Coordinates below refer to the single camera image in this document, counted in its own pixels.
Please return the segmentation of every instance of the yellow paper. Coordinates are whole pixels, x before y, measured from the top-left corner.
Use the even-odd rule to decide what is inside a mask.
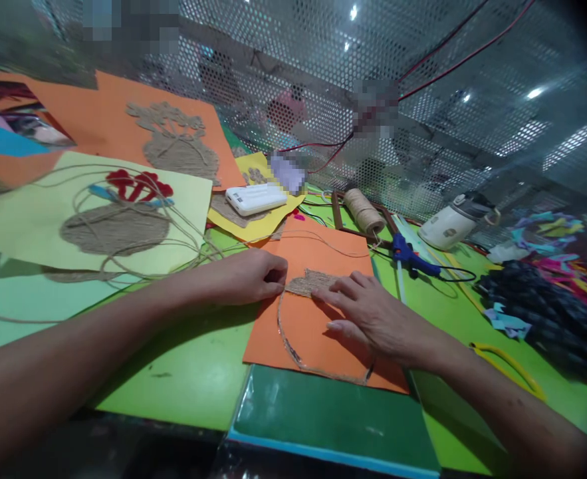
[[[70,166],[76,168],[63,170]],[[78,193],[80,195],[77,201],[87,198],[80,207],[81,212],[109,204],[108,200],[90,194],[87,187],[92,183],[107,187],[107,184],[99,182],[104,181],[109,172],[119,168],[136,170],[128,170],[131,176],[139,172],[156,173],[160,182],[172,187],[172,200],[176,209],[196,230],[178,218],[175,212],[167,210],[193,239],[172,224],[165,242],[186,241],[193,244],[195,250],[184,245],[159,245],[131,256],[118,256],[118,261],[141,274],[169,273],[191,261],[203,243],[202,233],[211,197],[211,180],[76,152],[66,152],[60,157],[55,167],[59,172],[0,196],[0,252],[22,261],[57,268],[99,270],[106,256],[82,252],[78,246],[62,239],[59,229],[67,219],[75,215],[72,199]],[[105,265],[105,270],[122,271],[111,261]]]
[[[249,168],[256,168],[260,170],[265,178],[273,178],[273,173],[267,165],[267,159],[262,153],[254,153],[246,156],[241,156],[235,159],[240,168],[240,172],[246,173],[249,176]],[[228,231],[236,238],[242,241],[251,241],[262,238],[263,236],[273,233],[283,218],[297,208],[300,203],[304,201],[306,195],[293,196],[287,192],[287,202],[266,215],[261,220],[249,222],[246,228],[241,228],[237,224],[230,222],[227,218],[213,209],[209,209],[209,220],[217,224],[223,230]]]

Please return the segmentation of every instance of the metal mesh wall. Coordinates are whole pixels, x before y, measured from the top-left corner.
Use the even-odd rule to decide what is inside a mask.
[[[125,9],[132,2],[112,3]],[[210,102],[254,151],[344,140],[356,83],[399,78],[478,4],[180,0],[177,41],[145,50],[126,39],[84,42],[90,25],[82,1],[33,0],[60,42],[84,53],[79,68]],[[523,5],[489,0],[398,93],[492,39]],[[474,188],[501,207],[506,226],[554,208],[581,215],[587,228],[587,44],[580,38],[556,2],[538,0],[498,43],[401,102],[389,134],[353,139],[311,181],[330,189],[357,184],[372,200],[419,220]],[[317,168],[331,152],[302,153]],[[493,245],[507,232],[481,227],[473,237]]]

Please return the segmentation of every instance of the glue gun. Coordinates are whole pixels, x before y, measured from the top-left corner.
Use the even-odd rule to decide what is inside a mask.
[[[408,275],[412,279],[417,278],[416,270],[434,277],[438,277],[441,272],[439,266],[424,261],[417,253],[413,252],[413,245],[407,243],[401,233],[395,233],[393,236],[393,259],[408,268]]]

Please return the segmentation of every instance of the left hand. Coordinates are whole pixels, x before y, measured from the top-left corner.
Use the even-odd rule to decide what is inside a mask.
[[[288,268],[283,257],[251,248],[193,272],[207,302],[243,305],[281,294]]]

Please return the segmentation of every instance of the white container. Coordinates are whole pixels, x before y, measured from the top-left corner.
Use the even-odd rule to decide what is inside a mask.
[[[261,213],[287,202],[287,194],[275,183],[229,188],[226,198],[240,216]]]
[[[495,221],[486,216],[490,212],[495,213]],[[470,191],[459,195],[450,206],[436,213],[421,226],[417,234],[430,246],[447,250],[466,238],[477,221],[483,218],[488,224],[495,225],[499,223],[500,216],[495,205],[484,195]]]

